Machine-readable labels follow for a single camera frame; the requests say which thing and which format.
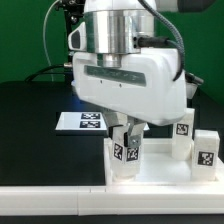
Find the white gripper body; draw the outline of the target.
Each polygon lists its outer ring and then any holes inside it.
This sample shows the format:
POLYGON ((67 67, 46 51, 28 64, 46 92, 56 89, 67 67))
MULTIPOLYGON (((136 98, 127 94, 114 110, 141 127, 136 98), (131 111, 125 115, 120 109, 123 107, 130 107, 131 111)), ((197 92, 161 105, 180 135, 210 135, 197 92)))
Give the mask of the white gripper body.
POLYGON ((125 55, 119 69, 100 67, 95 54, 77 52, 74 87, 83 101, 163 126, 186 112, 186 83, 175 77, 178 67, 178 52, 172 48, 125 55))

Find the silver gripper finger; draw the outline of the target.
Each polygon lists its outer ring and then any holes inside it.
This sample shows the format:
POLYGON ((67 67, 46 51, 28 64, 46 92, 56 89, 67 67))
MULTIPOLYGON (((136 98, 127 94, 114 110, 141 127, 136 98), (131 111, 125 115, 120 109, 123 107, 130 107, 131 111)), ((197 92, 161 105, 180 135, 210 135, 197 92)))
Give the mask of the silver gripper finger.
POLYGON ((124 146, 127 148, 140 147, 145 126, 145 121, 129 117, 127 122, 128 129, 124 133, 124 146))
POLYGON ((110 138, 113 137, 113 129, 115 127, 125 126, 128 120, 126 114, 111 110, 104 111, 103 116, 107 126, 107 133, 110 138))

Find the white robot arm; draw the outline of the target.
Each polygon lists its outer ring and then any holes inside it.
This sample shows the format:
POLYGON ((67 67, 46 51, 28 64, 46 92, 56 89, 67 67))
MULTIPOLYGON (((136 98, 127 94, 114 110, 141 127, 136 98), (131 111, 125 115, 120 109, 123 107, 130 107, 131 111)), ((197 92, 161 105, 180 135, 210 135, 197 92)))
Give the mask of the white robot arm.
POLYGON ((183 40, 163 11, 202 12, 216 0, 85 0, 84 21, 69 36, 79 98, 129 116, 108 124, 128 148, 141 145, 144 125, 178 122, 187 86, 183 40))

